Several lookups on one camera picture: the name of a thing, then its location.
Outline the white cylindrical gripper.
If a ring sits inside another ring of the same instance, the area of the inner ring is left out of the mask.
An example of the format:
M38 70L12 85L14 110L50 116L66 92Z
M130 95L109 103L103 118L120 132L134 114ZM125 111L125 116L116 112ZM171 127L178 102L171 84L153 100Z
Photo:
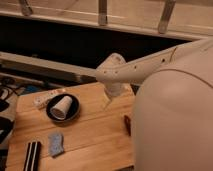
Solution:
M121 83L106 83L103 109L105 110L110 105L112 98L121 95L123 91L124 85Z

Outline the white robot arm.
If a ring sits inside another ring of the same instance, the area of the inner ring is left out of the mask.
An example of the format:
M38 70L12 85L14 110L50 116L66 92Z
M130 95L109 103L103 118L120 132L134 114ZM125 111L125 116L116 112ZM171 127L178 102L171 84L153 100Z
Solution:
M107 95L114 83L139 86L131 119L134 171L213 171L213 38L125 63L114 53L96 70Z

